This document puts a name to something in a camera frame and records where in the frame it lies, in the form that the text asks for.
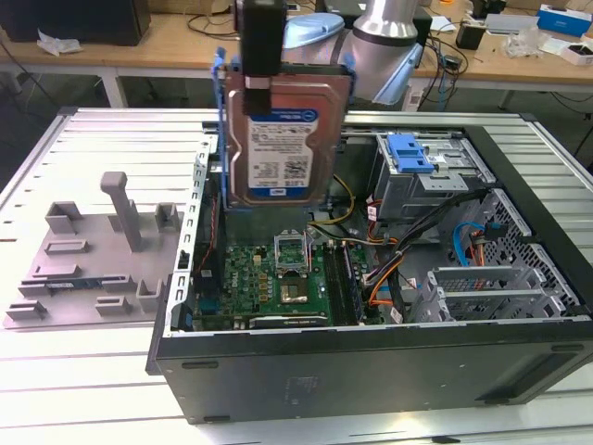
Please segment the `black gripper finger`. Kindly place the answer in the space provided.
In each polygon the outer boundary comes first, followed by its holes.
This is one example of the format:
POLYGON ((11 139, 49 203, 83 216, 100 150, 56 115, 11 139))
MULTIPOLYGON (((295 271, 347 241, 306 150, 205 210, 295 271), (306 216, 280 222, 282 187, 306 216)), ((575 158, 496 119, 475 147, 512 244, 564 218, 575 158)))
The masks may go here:
POLYGON ((245 76, 244 113, 267 115, 271 110, 271 78, 245 76))

